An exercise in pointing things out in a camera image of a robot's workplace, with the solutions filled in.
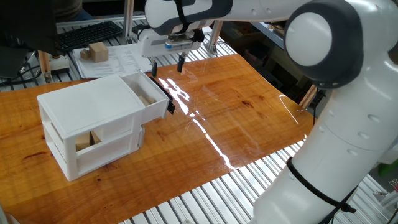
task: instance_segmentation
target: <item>metal pole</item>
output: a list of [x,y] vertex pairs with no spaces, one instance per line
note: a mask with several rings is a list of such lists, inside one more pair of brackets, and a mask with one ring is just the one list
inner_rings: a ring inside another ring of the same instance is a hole
[[134,0],[124,0],[123,36],[127,44],[132,44],[132,13],[134,12]]
[[221,28],[223,26],[224,21],[215,21],[213,26],[213,31],[211,32],[210,40],[205,47],[207,52],[211,55],[217,55],[217,41],[220,36]]

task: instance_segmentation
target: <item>open drawer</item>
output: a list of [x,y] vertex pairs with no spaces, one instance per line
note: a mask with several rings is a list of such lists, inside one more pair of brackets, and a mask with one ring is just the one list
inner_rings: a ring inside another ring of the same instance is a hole
[[145,74],[137,72],[122,77],[122,80],[142,100],[152,98],[154,103],[149,103],[142,112],[141,124],[148,123],[156,118],[165,118],[169,98],[167,95]]

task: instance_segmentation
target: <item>wooden block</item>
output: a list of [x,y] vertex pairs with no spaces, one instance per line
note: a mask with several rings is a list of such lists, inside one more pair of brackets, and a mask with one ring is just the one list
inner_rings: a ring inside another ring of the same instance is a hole
[[80,57],[81,57],[82,59],[84,59],[84,60],[90,59],[90,58],[91,58],[90,51],[87,50],[87,49],[81,50],[81,52],[80,52]]
[[101,142],[100,138],[97,136],[97,134],[95,134],[94,131],[92,131],[91,134],[93,135],[94,144],[98,144]]
[[149,103],[149,104],[156,103],[156,100],[155,100],[155,99],[153,99],[153,98],[152,98],[152,97],[150,97],[150,96],[147,96],[147,97],[146,97],[146,100],[148,101],[148,103]]
[[147,99],[144,96],[139,96],[139,99],[144,103],[145,106],[150,105],[150,103],[147,101]]
[[75,139],[76,142],[76,152],[83,150],[90,146],[90,133],[82,134],[81,136],[77,136]]
[[106,62],[108,60],[109,50],[102,42],[90,44],[88,46],[91,58],[95,63]]

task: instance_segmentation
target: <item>desk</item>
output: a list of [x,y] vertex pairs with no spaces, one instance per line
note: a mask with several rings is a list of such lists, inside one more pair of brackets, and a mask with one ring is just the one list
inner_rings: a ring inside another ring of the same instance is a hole
[[312,116],[241,56],[160,67],[175,114],[144,146],[68,182],[45,144],[36,96],[83,80],[0,93],[0,202],[21,223],[117,223],[298,142]]

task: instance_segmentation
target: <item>wooden cube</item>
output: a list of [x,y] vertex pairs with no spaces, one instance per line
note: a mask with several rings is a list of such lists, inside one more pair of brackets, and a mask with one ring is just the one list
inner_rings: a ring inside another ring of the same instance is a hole
[[102,42],[90,44],[88,46],[91,58],[95,63],[106,62],[108,60],[109,50]]
[[90,146],[90,133],[82,134],[76,137],[76,152],[83,150]]
[[81,57],[82,59],[84,59],[84,60],[90,59],[90,58],[91,58],[90,51],[87,50],[87,49],[83,49],[83,50],[80,52],[80,57]]

